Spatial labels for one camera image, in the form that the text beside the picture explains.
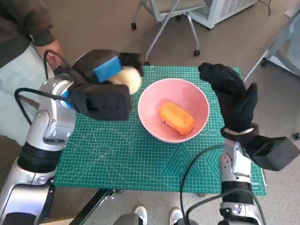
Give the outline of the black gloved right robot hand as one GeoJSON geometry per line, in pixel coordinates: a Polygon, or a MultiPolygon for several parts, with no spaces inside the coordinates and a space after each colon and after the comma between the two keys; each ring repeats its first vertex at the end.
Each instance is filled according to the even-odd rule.
{"type": "Polygon", "coordinates": [[[198,67],[201,80],[215,92],[225,128],[241,133],[252,127],[253,113],[258,100],[258,87],[246,88],[239,74],[229,66],[204,62],[198,67]]]}

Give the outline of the person's left hand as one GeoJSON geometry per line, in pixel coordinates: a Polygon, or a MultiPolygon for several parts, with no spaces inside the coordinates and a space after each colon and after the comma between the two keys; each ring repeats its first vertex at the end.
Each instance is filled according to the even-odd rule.
{"type": "Polygon", "coordinates": [[[39,52],[40,56],[43,57],[44,53],[47,50],[51,50],[53,52],[62,54],[61,51],[61,47],[59,45],[59,42],[57,40],[55,40],[54,42],[48,44],[48,45],[44,45],[44,46],[36,46],[37,51],[39,52]]]}

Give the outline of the black left robot hand, blue tape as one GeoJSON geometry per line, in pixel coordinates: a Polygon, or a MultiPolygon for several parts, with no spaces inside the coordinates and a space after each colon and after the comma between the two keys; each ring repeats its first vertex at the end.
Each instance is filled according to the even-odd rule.
{"type": "Polygon", "coordinates": [[[80,58],[73,65],[90,83],[103,83],[116,76],[121,70],[135,68],[143,77],[143,65],[140,54],[134,52],[117,52],[111,49],[93,49],[80,58]]]}

